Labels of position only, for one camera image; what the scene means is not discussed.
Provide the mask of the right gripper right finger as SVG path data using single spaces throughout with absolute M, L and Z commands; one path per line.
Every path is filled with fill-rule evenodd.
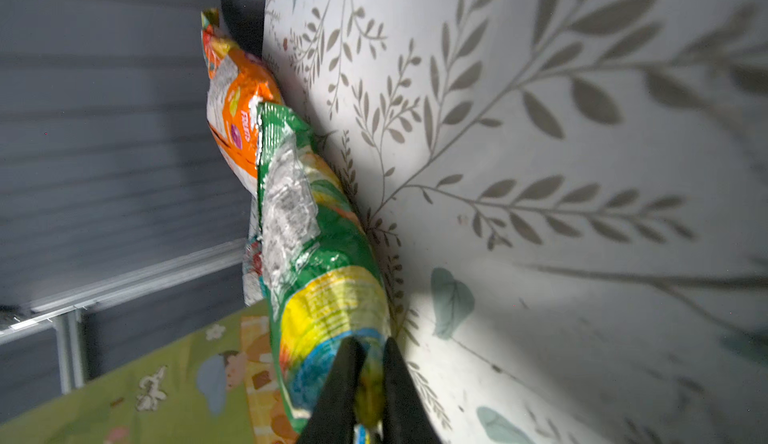
M 422 404 L 396 341 L 384 347 L 385 407 L 382 421 L 386 444 L 441 444 Z

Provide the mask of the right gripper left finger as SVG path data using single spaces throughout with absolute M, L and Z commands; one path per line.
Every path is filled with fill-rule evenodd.
M 337 351 L 318 402 L 298 444 L 350 444 L 354 439 L 355 394 L 365 351 L 354 337 Z

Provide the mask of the green snack packet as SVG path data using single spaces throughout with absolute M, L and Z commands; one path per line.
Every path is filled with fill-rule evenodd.
M 311 127 L 288 107 L 255 109 L 260 138 L 257 199 L 262 291 L 286 414 L 301 431 L 341 342 L 365 351 L 354 397 L 359 425 L 383 417 L 388 297 L 369 241 Z

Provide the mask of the orange snack packet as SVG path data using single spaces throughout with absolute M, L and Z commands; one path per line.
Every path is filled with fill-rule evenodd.
M 258 191 L 262 103 L 281 104 L 278 85 L 266 65 L 220 29 L 216 9 L 201 13 L 201 41 L 209 77 L 206 119 L 230 169 L 251 194 Z

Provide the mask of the white paper bag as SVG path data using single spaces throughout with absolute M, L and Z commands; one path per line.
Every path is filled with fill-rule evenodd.
M 236 312 L 1 427 L 4 443 L 294 443 L 265 304 Z

